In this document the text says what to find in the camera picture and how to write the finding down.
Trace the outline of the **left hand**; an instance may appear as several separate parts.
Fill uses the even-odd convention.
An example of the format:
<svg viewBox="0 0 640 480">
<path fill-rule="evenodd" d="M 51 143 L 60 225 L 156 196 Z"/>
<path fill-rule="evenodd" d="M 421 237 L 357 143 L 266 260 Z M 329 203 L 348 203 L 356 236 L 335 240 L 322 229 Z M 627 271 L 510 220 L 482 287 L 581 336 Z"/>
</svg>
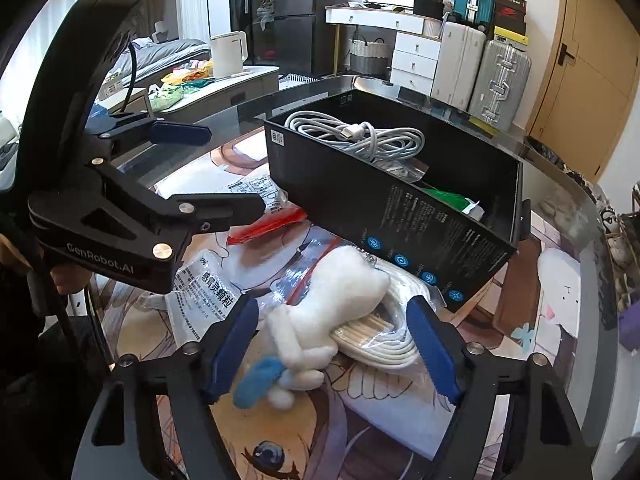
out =
<svg viewBox="0 0 640 480">
<path fill-rule="evenodd" d="M 3 235 L 1 240 L 1 263 L 4 266 L 26 273 L 32 267 L 28 264 L 20 251 Z M 71 295 L 80 292 L 89 284 L 92 272 L 75 266 L 74 264 L 63 264 L 55 266 L 51 271 L 51 278 L 60 295 Z"/>
</svg>

